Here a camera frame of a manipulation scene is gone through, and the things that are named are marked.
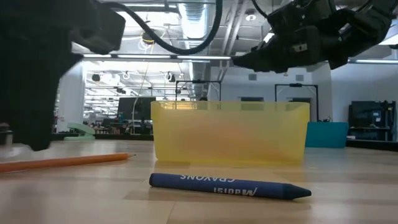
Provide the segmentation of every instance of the wooden table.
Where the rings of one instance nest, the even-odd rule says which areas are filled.
[[[112,152],[128,162],[0,174],[1,223],[396,224],[398,154],[307,149],[302,166],[156,162],[153,142],[54,142],[0,162]],[[295,202],[150,188],[152,172],[289,182],[312,190]]]

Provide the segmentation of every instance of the teal container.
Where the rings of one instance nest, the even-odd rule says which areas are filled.
[[[348,123],[309,122],[305,147],[346,147]]]

